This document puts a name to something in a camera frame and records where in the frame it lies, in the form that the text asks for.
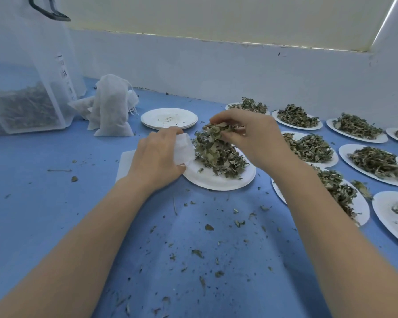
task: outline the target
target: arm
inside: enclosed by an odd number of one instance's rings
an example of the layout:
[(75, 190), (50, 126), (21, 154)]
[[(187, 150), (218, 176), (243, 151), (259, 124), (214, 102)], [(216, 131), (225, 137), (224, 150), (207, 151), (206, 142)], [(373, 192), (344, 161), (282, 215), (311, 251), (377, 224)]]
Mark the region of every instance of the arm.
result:
[(177, 133), (166, 128), (139, 141), (128, 176), (0, 301), (0, 318), (91, 316), (139, 208), (186, 169), (173, 162)]
[(293, 154), (276, 121), (230, 109), (210, 120), (245, 126), (223, 139), (280, 188), (334, 317), (398, 317), (398, 273), (361, 234), (316, 172)]

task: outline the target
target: clear plastic container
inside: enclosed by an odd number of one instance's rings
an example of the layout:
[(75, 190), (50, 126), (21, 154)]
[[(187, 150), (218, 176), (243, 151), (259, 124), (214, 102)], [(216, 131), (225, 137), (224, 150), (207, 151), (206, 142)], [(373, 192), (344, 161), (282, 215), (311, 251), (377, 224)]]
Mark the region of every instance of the clear plastic container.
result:
[[(48, 0), (36, 0), (42, 8)], [(0, 126), (6, 133), (68, 127), (85, 94), (65, 24), (28, 0), (0, 0)]]

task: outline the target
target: handle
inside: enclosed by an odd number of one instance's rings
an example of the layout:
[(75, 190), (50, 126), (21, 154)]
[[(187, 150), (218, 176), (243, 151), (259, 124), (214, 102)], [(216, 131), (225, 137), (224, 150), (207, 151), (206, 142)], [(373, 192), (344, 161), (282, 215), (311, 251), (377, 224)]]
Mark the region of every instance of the handle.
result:
[(50, 9), (52, 10), (52, 12), (46, 11), (43, 8), (39, 7), (37, 4), (34, 3), (34, 0), (28, 0), (28, 3), (34, 10), (37, 10), (39, 13), (47, 16), (49, 19), (56, 21), (71, 21), (71, 19), (67, 15), (64, 15), (63, 13), (60, 13), (58, 10), (56, 10), (55, 0), (49, 0)]

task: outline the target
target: blue table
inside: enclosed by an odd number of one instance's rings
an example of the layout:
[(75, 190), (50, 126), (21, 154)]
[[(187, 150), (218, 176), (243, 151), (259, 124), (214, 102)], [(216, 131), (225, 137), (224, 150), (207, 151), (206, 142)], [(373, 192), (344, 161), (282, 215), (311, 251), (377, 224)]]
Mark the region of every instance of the blue table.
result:
[[(86, 83), (91, 95), (95, 80)], [(82, 120), (61, 131), (0, 137), (0, 299), (112, 187), (121, 153), (135, 149), (151, 131), (141, 124), (141, 114), (159, 107), (191, 110), (199, 117), (186, 130), (193, 137), (201, 121), (208, 122), (225, 106), (145, 90), (138, 94), (139, 115), (128, 121), (134, 137), (94, 137)], [(314, 133), (335, 142), (336, 148), (361, 143), (327, 126)], [(398, 155), (398, 142), (392, 139), (378, 147)], [(349, 181), (368, 182), (373, 194), (398, 191), (342, 160), (334, 169)], [(79, 181), (72, 183), (72, 176)], [(261, 210), (261, 205), (270, 210)], [(251, 212), (256, 219), (248, 219)], [(246, 224), (237, 228), (234, 220)], [(206, 231), (206, 224), (215, 230)], [(373, 210), (361, 231), (398, 269), (398, 240)], [(201, 250), (204, 258), (192, 249)], [(218, 270), (225, 275), (216, 278)], [(205, 290), (199, 276), (206, 281)], [(163, 297), (170, 297), (170, 303)], [(330, 316), (289, 210), (261, 170), (251, 184), (232, 192), (208, 191), (181, 177), (153, 195), (122, 243), (93, 317), (125, 317), (127, 301), (133, 317), (154, 317), (157, 308), (157, 317), (169, 318)]]

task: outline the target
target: white wall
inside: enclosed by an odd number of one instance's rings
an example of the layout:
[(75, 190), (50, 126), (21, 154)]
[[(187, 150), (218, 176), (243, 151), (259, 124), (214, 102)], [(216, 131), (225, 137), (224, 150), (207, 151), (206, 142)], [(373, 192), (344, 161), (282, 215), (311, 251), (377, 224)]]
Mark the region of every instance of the white wall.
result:
[(398, 7), (373, 54), (204, 42), (104, 31), (71, 35), (85, 75), (216, 102), (241, 97), (271, 109), (289, 103), (328, 119), (358, 114), (398, 126)]
[(61, 0), (75, 29), (366, 51), (393, 0)]

